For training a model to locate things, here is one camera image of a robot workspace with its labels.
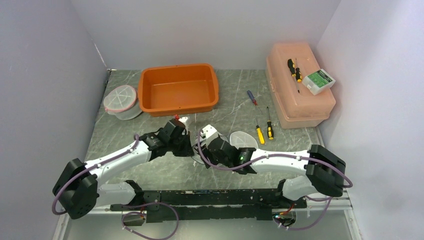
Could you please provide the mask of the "white mesh blue-zip laundry bag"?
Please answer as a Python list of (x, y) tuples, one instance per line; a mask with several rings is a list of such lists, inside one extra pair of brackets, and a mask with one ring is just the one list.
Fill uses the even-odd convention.
[[(218, 132), (218, 136), (229, 142), (230, 145), (236, 147), (237, 149), (239, 148), (255, 148), (258, 149), (259, 145), (258, 142), (255, 140), (255, 138), (253, 136), (251, 136), (250, 134), (244, 132), (244, 131), (233, 131), (232, 133), (230, 133), (229, 135), (223, 135), (220, 132)], [(217, 166), (223, 166), (221, 163), (219, 163), (217, 160), (213, 159), (213, 156), (211, 153), (209, 153), (206, 149), (205, 149), (205, 145), (206, 145), (206, 140), (205, 137), (201, 137), (200, 139), (200, 146), (202, 147), (202, 152), (204, 154), (204, 156), (206, 158), (208, 158), (208, 160), (213, 164), (213, 165), (217, 165)], [(203, 159), (201, 158), (199, 152), (198, 152), (198, 143), (197, 143), (197, 138), (194, 140), (194, 143), (192, 145), (192, 149), (194, 151), (194, 156), (192, 156), (191, 158), (200, 163), (200, 164), (205, 164), (206, 167), (208, 168), (209, 165), (204, 163)]]

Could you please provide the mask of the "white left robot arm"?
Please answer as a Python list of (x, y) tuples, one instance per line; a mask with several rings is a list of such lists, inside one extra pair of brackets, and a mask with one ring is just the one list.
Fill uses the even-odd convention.
[(105, 205), (121, 204), (131, 210), (139, 209), (144, 196), (134, 181), (108, 184), (108, 180), (168, 152), (176, 157), (193, 156), (189, 123), (189, 117), (172, 118), (157, 131), (135, 134), (133, 143), (111, 154), (86, 162), (78, 158), (69, 161), (52, 189), (52, 213), (68, 214), (75, 220)]

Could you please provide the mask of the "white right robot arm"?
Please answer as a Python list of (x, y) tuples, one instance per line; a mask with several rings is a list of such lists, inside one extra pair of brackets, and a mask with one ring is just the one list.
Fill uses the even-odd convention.
[(276, 203), (282, 208), (315, 193), (338, 198), (345, 188), (353, 185), (345, 175), (346, 163), (319, 144), (297, 152), (266, 151), (254, 147), (236, 148), (218, 135), (199, 133), (196, 146), (207, 167), (240, 175), (268, 172), (295, 175), (283, 180), (275, 194)]

